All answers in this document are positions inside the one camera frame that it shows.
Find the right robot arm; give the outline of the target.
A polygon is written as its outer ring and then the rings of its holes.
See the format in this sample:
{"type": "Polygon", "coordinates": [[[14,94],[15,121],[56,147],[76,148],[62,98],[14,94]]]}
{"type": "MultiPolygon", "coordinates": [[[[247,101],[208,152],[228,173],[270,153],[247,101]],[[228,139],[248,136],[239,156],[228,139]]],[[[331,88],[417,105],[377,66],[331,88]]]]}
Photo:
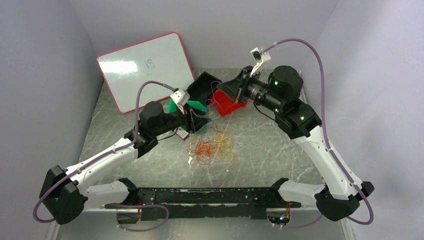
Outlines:
{"type": "Polygon", "coordinates": [[[274,113],[274,122],[312,160],[323,184],[305,184],[283,179],[275,184],[270,202],[282,207],[287,202],[315,206],[328,220],[349,218],[374,191],[345,164],[324,133],[316,111],[300,99],[303,79],[291,66],[276,67],[267,82],[259,79],[252,66],[243,68],[232,80],[217,85],[235,103],[251,100],[274,113]]]}

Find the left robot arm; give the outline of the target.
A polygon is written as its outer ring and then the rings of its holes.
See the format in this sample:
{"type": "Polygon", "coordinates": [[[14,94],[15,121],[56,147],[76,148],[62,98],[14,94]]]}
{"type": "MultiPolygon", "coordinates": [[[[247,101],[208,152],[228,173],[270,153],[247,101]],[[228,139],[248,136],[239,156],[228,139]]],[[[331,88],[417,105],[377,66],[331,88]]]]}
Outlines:
{"type": "Polygon", "coordinates": [[[159,135],[185,128],[196,132],[208,121],[206,111],[185,104],[182,110],[165,113],[161,103],[151,101],[136,115],[134,128],[109,148],[75,165],[55,165],[47,171],[33,217],[42,223],[37,211],[44,205],[52,220],[67,224],[84,210],[111,205],[132,208],[142,202],[138,187],[128,178],[95,185],[111,170],[139,159],[157,144],[159,135]]]}

